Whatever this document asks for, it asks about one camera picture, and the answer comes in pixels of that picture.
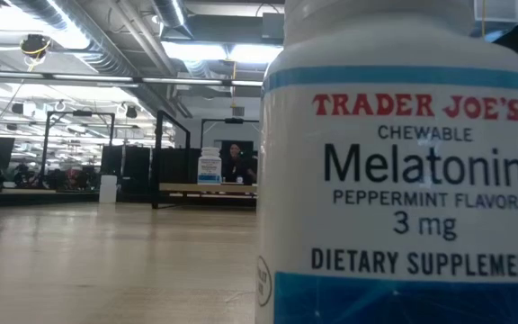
person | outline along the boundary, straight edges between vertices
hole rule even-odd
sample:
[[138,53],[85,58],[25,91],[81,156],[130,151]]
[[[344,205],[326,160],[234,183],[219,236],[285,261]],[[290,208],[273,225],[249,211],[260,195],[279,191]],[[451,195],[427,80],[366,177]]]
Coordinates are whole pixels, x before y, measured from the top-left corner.
[[257,174],[253,168],[247,163],[242,155],[241,148],[237,144],[231,144],[229,149],[229,158],[223,161],[223,177],[225,182],[237,183],[238,178],[243,180],[245,185],[251,185],[257,181]]

fluorescent light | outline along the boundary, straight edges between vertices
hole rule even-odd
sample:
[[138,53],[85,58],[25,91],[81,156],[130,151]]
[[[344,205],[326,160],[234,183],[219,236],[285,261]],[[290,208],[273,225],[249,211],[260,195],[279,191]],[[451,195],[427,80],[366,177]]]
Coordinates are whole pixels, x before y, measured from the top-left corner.
[[[34,136],[34,135],[15,135],[15,134],[0,134],[0,138],[3,139],[16,139],[16,140],[30,140],[30,141],[43,141],[43,136]],[[165,134],[163,135],[164,142],[169,137]],[[98,139],[98,138],[88,138],[88,137],[68,137],[68,136],[49,136],[49,140],[78,140],[81,143],[86,144],[109,144],[109,139]],[[154,139],[128,139],[133,142],[139,142],[142,144],[151,145],[155,142]],[[113,145],[122,145],[124,139],[113,139]]]
[[231,84],[233,86],[262,86],[263,81],[232,81]]
[[96,82],[132,82],[133,78],[129,76],[87,76],[87,75],[53,75],[59,80],[80,80],[80,81],[96,81]]
[[95,135],[103,137],[104,139],[108,139],[109,138],[109,136],[107,136],[105,134],[101,134],[99,131],[95,131],[95,130],[89,130],[89,131],[92,132]]
[[62,122],[63,124],[66,124],[66,125],[68,125],[68,124],[70,124],[70,123],[71,123],[71,121],[68,121],[68,120],[67,120],[67,119],[65,119],[64,117],[59,117],[59,116],[57,116],[57,115],[51,115],[51,119],[52,119],[52,120],[54,120],[54,121],[59,121],[59,120],[61,120],[61,122]]
[[22,152],[22,153],[12,153],[12,157],[32,157],[36,158],[37,154],[31,153],[31,152]]
[[163,41],[165,52],[170,58],[182,60],[226,59],[227,53],[218,44],[173,43]]
[[223,81],[211,79],[187,79],[187,78],[167,78],[167,77],[144,77],[143,81],[147,83],[162,83],[171,85],[188,85],[188,86],[222,86]]
[[271,63],[283,47],[270,45],[236,45],[229,58],[241,63]]
[[4,72],[0,71],[0,77],[12,77],[12,78],[29,78],[29,79],[42,79],[41,73],[26,73],[26,72]]
[[[30,96],[42,96],[48,95],[52,98],[63,98],[64,103],[68,105],[77,106],[96,106],[98,108],[103,107],[114,107],[116,103],[121,102],[136,102],[137,98],[131,96],[127,92],[119,89],[118,87],[97,87],[97,86],[74,86],[74,85],[54,85],[53,89],[55,92],[47,93],[34,91],[30,93]],[[77,98],[84,103],[74,103],[71,98]]]
[[62,31],[55,30],[44,21],[34,19],[23,10],[9,2],[7,3],[11,6],[0,6],[0,31],[19,32],[20,34],[44,34],[50,36],[54,41],[67,49],[82,50],[89,46],[90,41],[54,1],[50,1],[49,4],[64,18],[64,22],[67,22],[67,28]]
[[124,88],[136,88],[139,87],[138,84],[116,84],[116,83],[109,83],[109,82],[99,82],[97,83],[97,86],[101,87],[124,87]]
[[[92,128],[105,128],[105,127],[111,127],[111,125],[105,125],[105,124],[101,124],[101,123],[97,123],[97,124],[86,124],[85,126],[87,127],[92,127]],[[114,125],[114,127],[116,129],[138,129],[139,126],[138,125]]]

blue stripe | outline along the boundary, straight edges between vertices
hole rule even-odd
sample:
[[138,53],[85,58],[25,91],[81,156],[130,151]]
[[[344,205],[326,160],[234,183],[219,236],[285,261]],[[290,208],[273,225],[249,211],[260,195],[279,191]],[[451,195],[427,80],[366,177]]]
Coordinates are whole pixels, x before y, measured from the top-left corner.
[[297,67],[278,71],[263,84],[268,93],[285,86],[329,84],[484,86],[518,90],[518,72],[469,67]]
[[199,180],[201,181],[218,181],[221,180],[219,175],[199,175]]
[[518,283],[275,274],[275,324],[518,324]]

melatonin bottle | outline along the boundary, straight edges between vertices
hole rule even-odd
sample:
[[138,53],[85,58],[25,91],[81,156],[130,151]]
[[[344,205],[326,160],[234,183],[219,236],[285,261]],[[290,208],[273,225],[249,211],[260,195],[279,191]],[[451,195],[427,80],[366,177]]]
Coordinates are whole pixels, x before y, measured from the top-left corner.
[[518,324],[518,56],[468,0],[287,0],[259,324]]

light wood floor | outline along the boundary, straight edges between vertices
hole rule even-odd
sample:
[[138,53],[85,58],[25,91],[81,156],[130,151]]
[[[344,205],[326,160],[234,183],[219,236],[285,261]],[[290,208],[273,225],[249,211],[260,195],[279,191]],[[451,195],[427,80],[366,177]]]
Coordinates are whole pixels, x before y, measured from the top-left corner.
[[0,324],[253,323],[255,211],[0,208]]

